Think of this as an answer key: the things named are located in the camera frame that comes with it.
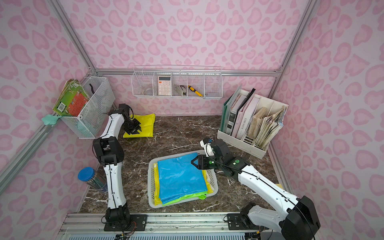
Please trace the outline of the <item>green raincoat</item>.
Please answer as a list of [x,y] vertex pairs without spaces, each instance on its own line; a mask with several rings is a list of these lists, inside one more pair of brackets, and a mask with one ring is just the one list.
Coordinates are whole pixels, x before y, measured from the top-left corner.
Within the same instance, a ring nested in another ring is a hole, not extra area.
[[161,200],[162,201],[162,205],[164,206],[168,206],[168,205],[171,205],[171,204],[176,204],[176,203],[179,203],[183,200],[191,200],[191,199],[194,199],[194,198],[198,198],[199,200],[205,200],[207,198],[207,194],[208,194],[208,191],[204,191],[204,192],[200,192],[200,193],[194,193],[194,194],[189,194],[189,195],[184,195],[180,198],[177,198],[177,199],[174,199],[174,200]]

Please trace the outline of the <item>blue raincoat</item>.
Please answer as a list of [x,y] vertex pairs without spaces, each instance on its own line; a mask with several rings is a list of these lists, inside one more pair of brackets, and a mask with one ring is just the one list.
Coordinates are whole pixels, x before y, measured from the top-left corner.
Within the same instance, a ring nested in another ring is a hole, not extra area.
[[192,165],[198,153],[158,161],[159,198],[162,204],[179,202],[183,197],[208,193],[203,171]]

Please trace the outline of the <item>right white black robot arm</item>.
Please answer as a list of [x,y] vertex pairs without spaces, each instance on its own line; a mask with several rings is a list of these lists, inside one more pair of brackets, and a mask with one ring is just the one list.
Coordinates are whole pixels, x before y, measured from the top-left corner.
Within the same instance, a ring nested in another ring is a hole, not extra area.
[[286,240],[314,240],[321,223],[314,202],[307,196],[291,194],[263,176],[248,161],[234,156],[220,139],[204,138],[200,142],[204,154],[191,163],[199,170],[218,169],[250,188],[273,209],[249,205],[244,209],[246,220],[281,233]]

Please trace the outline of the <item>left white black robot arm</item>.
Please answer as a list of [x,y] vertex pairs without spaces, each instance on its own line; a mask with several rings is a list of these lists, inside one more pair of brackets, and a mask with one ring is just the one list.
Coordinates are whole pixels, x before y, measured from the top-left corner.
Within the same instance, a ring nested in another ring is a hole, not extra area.
[[125,230],[132,224],[122,184],[122,165],[125,153],[118,141],[121,128],[127,134],[138,134],[141,123],[134,118],[132,108],[120,104],[108,112],[108,123],[100,137],[93,141],[93,151],[103,166],[108,188],[108,208],[105,231]]

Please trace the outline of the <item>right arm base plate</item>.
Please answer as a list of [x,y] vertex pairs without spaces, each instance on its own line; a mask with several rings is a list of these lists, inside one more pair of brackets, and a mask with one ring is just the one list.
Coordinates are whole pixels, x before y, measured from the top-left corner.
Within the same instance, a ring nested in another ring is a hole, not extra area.
[[264,226],[253,224],[247,215],[241,213],[227,214],[223,220],[228,224],[229,230],[268,230]]

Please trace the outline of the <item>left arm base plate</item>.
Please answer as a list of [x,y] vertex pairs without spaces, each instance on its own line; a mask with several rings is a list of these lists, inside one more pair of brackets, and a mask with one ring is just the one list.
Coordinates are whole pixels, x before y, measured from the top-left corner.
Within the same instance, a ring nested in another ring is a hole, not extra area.
[[147,215],[130,215],[129,218],[118,217],[107,219],[104,226],[105,232],[132,232],[144,231],[147,225]]

